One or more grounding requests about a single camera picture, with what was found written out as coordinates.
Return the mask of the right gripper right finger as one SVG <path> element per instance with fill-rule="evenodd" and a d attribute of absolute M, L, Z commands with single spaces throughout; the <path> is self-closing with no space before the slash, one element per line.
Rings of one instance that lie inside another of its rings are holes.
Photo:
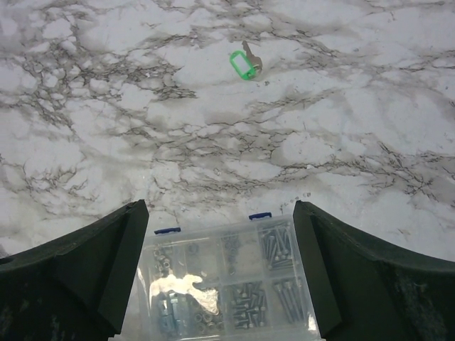
<path fill-rule="evenodd" d="M 454 263 L 346 224 L 310 202 L 293 212 L 325 340 L 453 340 Z"/>

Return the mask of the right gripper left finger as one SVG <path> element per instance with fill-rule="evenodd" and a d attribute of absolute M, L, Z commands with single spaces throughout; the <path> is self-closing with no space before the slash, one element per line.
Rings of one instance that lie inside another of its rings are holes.
<path fill-rule="evenodd" d="M 108 340 L 122 331 L 149 220 L 144 200 L 1 258 L 2 340 Z"/>

